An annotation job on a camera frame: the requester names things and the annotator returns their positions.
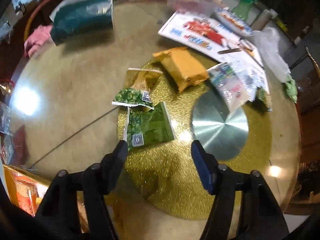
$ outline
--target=oval snack package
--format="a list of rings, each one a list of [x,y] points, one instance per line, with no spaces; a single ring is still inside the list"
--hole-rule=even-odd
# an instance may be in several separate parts
[[[250,99],[246,86],[229,63],[220,63],[207,71],[210,75],[210,82],[224,98],[230,113]]]
[[[124,89],[112,100],[117,106],[146,106],[154,109],[150,99],[150,89],[154,86],[162,71],[140,68],[129,68],[125,76]]]
[[[186,87],[198,85],[209,78],[205,67],[187,51],[186,47],[154,53],[153,57],[160,61],[173,77],[179,93]]]
[[[175,139],[165,102],[160,102],[148,112],[133,111],[128,107],[123,140],[132,147],[168,142]]]

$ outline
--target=green pea snack bag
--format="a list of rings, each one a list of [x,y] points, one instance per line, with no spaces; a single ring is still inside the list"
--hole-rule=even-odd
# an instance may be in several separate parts
[[[164,102],[148,112],[133,111],[128,107],[123,139],[128,149],[175,139],[171,120]]]
[[[154,109],[150,99],[150,89],[154,86],[162,71],[129,68],[125,76],[125,85],[112,104],[117,106],[146,106]]]

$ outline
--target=qr code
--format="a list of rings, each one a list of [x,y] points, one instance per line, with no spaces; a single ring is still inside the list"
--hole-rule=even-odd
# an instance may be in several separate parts
[[[144,91],[144,92],[142,93],[142,101],[151,103],[151,99],[150,99],[150,96],[149,96],[149,92],[148,92],[148,91]]]
[[[133,147],[138,147],[138,146],[143,146],[143,134],[142,133],[137,133],[132,135],[132,146]]]
[[[176,29],[176,28],[172,28],[172,29],[170,30],[170,33],[172,33],[172,34],[174,34],[174,35],[177,35],[177,36],[179,36],[179,37],[182,36],[182,31],[180,31],[180,30],[178,30],[178,29]]]

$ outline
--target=screw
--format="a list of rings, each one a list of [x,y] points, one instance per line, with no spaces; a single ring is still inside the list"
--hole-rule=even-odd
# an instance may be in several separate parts
[[[227,168],[228,168],[228,166],[225,165],[225,164],[219,164],[219,165],[218,165],[218,169],[219,169],[219,170],[225,171]]]
[[[64,175],[66,175],[68,172],[66,170],[61,170],[58,172],[58,176],[59,177],[63,177]]]
[[[97,170],[100,168],[100,163],[94,163],[90,166],[90,169],[92,170]]]
[[[251,171],[251,173],[252,173],[253,176],[256,176],[256,177],[260,176],[260,172],[257,171],[257,170],[253,170],[253,171]]]

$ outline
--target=gold glitter surface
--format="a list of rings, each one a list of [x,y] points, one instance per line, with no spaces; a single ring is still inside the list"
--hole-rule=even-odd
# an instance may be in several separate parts
[[[217,62],[190,50],[206,68]],[[205,84],[186,88],[178,94],[172,77],[157,63],[147,63],[143,68],[164,71],[153,91],[151,100],[156,105],[165,101],[173,124],[176,139],[167,143],[134,148],[125,164],[141,195],[157,208],[185,219],[207,219],[214,197],[201,185],[191,158],[190,131],[192,108],[196,100],[208,91]],[[224,161],[234,171],[249,173],[253,169],[264,172],[271,150],[271,125],[268,113],[260,113],[251,105],[243,106],[249,124],[249,134],[244,148],[235,158]],[[122,138],[127,110],[121,108],[117,134]],[[236,195],[235,205],[240,204]]]

